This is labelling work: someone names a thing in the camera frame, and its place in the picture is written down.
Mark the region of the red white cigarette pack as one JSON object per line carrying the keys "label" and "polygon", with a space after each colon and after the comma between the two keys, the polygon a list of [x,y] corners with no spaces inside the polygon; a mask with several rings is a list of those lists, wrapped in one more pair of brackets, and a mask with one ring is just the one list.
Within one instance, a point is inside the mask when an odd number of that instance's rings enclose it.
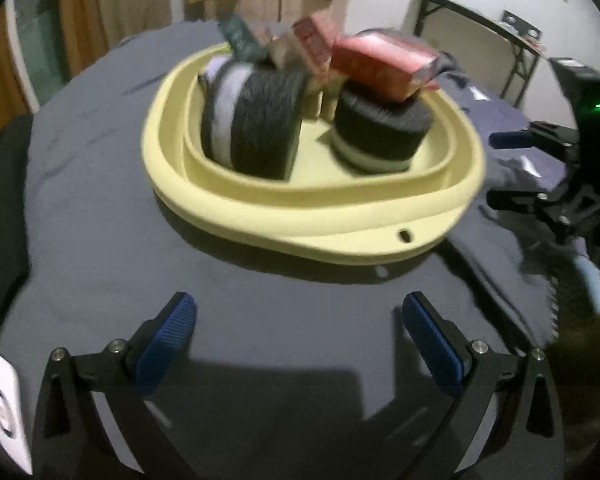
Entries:
{"label": "red white cigarette pack", "polygon": [[440,53],[385,32],[341,36],[330,68],[390,102],[401,103],[437,77]]}

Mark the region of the dark red cigarette pack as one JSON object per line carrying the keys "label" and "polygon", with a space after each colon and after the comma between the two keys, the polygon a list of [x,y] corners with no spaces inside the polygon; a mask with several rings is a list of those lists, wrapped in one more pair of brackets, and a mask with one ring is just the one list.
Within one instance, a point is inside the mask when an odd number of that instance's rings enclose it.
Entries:
{"label": "dark red cigarette pack", "polygon": [[300,18],[292,27],[302,53],[311,70],[317,75],[326,74],[332,59],[332,49],[340,37],[340,28],[329,10],[321,10]]}

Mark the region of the black white foam roll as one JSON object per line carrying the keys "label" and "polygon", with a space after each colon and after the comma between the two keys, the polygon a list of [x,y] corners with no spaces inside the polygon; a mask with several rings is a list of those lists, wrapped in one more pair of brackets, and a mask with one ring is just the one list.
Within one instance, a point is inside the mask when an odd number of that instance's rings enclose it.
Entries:
{"label": "black white foam roll", "polygon": [[204,92],[202,151],[246,176],[286,181],[297,156],[309,73],[212,56],[198,76]]}

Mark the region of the black folding table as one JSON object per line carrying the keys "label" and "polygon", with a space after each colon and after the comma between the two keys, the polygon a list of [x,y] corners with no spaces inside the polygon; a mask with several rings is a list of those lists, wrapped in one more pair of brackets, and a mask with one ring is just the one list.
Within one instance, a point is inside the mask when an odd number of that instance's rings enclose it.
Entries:
{"label": "black folding table", "polygon": [[404,28],[455,56],[468,72],[522,107],[543,48],[513,27],[454,0],[412,0]]}

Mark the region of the grey bed sheet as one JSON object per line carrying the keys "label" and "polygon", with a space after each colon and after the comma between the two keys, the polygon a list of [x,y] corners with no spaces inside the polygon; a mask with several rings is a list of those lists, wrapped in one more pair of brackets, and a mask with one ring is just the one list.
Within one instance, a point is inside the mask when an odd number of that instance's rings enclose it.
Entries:
{"label": "grey bed sheet", "polygon": [[391,266],[329,266],[195,229],[155,198],[140,134],[163,77],[220,41],[211,22],[132,36],[45,104],[24,185],[30,278],[0,333],[23,422],[55,348],[102,350],[174,292],[198,307],[194,338],[148,405],[208,479],[385,479],[449,405],[402,328],[423,292],[498,351],[545,346],[547,279],[524,220],[476,200],[449,239]]}

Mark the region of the yellow plastic basin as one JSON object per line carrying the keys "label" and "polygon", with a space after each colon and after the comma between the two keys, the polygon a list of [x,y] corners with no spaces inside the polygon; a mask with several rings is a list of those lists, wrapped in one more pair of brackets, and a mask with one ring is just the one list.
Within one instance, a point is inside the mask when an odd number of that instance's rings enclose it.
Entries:
{"label": "yellow plastic basin", "polygon": [[197,76],[230,50],[214,44],[175,65],[149,107],[140,151],[151,185],[181,219],[214,236],[344,266],[416,257],[440,243],[482,188],[478,132],[442,90],[422,97],[434,124],[409,170],[358,174],[337,159],[324,120],[303,123],[286,181],[230,171],[204,156]]}

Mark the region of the green small box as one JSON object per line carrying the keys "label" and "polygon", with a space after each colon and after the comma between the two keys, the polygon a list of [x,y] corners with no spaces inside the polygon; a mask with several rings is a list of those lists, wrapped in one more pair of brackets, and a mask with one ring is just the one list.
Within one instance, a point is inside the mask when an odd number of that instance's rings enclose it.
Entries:
{"label": "green small box", "polygon": [[219,21],[218,27],[237,61],[259,63],[268,58],[268,50],[260,44],[239,14],[228,14]]}

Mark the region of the beige curtain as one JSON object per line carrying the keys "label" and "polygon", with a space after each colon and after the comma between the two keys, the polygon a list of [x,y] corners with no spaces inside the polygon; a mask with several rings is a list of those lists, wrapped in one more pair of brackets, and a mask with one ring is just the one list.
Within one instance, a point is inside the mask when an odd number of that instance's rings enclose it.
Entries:
{"label": "beige curtain", "polygon": [[172,23],[170,0],[58,0],[58,6],[72,78],[122,40]]}

